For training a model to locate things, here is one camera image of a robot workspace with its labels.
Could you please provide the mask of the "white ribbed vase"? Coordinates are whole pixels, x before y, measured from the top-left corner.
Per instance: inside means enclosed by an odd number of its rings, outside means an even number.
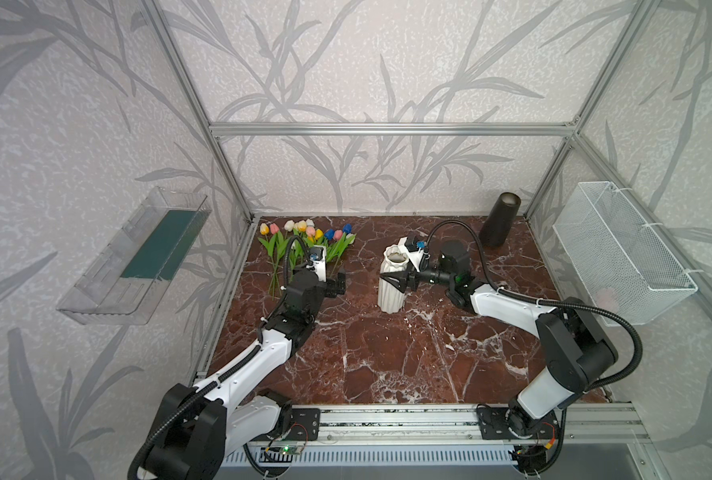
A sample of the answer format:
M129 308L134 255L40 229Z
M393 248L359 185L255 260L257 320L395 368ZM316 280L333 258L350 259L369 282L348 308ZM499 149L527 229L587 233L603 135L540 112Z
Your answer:
M409 256L402 246L392 245L385 250L378 290L378 306L383 312L393 314L403 308L409 266Z

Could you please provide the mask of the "cream white tulip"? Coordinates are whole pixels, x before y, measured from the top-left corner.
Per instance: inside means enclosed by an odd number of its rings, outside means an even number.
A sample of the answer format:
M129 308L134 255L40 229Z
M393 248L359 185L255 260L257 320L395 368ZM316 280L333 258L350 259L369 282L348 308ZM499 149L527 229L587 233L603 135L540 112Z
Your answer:
M301 220L295 225L296 231L306 238L314 240L317 235L317 229L315 228L315 223L311 220Z

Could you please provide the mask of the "pink tulip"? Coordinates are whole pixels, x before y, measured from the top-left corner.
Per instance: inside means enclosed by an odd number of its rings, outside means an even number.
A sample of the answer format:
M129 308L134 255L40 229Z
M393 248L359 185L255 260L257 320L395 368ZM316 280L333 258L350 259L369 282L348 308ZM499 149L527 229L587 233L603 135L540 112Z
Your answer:
M269 233L271 234L270 243L272 246L270 257L272 261L272 275L270 283L270 294L276 298L279 289L279 268L286 250L286 240L284 233L276 223L269 225Z

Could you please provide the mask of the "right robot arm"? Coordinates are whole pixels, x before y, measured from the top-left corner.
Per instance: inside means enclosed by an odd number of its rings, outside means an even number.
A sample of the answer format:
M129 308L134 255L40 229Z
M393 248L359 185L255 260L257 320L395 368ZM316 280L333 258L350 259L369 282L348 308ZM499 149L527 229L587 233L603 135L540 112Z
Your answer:
M588 392L616 383L635 372L643 359L643 342L635 327L621 316L580 300L532 298L496 287L476 278L470 253L459 241L442 247L437 266L431 266L424 242L408 237L388 247L380 272L379 305L397 312L407 291L423 282L445 287L456 307L491 317L536 337L545 367L503 411L510 433L530 438L556 410L564 409ZM619 360L619 352L599 322L610 319L629 334L634 351L619 372L606 372Z

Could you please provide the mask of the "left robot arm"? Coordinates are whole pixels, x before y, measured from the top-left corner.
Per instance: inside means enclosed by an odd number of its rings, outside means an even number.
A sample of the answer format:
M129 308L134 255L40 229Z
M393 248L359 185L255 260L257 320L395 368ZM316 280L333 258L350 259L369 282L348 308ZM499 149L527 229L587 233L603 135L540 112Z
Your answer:
M250 346L208 378L167 391L128 478L145 471L156 479L212 479L228 454L261 435L288 431L288 399L251 393L308 340L324 300L345 291L344 271L325 280L297 272Z

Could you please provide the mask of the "black cone vase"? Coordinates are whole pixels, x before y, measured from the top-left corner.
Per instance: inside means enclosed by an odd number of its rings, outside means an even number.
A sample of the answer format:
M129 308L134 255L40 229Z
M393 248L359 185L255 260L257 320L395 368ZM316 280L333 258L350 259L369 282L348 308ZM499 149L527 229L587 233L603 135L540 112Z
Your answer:
M513 192L503 192L498 197L479 233L484 246L499 248L505 244L521 203L521 198Z

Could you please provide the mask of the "pink object in basket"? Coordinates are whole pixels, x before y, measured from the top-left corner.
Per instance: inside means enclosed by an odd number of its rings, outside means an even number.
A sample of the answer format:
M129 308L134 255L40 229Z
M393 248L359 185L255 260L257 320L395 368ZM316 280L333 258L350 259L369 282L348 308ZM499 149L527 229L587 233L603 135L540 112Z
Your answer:
M620 298L618 292L612 287L600 289L594 296L597 307L618 314L620 311Z

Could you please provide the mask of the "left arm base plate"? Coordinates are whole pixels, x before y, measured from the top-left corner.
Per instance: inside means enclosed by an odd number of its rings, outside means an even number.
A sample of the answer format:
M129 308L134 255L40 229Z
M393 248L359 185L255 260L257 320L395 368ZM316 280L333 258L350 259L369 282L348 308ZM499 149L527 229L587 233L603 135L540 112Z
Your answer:
M268 440L297 442L318 439L322 411L319 408L291 407L283 409L275 426L265 434Z

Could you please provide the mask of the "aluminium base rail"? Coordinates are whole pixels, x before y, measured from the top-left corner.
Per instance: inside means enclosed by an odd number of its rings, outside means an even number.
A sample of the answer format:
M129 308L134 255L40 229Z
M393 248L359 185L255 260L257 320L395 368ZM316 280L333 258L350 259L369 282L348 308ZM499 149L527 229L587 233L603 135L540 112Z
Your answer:
M308 447L345 445L473 445L546 443L549 440L484 440L475 404L317 405L319 436L297 442ZM565 442L577 444L649 443L631 403L576 403L567 410Z

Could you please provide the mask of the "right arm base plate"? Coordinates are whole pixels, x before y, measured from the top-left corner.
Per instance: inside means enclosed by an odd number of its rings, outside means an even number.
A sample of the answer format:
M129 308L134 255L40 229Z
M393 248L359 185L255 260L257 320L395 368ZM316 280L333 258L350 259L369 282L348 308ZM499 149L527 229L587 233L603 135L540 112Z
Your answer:
M475 409L484 440L552 440L559 421L551 411L542 418L532 418L517 403L508 406L479 404Z

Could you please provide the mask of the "clear plastic wall shelf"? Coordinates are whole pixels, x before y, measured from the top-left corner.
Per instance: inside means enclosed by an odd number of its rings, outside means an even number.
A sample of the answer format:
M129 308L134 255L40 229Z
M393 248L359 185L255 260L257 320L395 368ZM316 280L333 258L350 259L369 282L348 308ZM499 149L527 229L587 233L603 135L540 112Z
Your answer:
M211 212L206 194L152 188L57 311L82 325L147 324Z

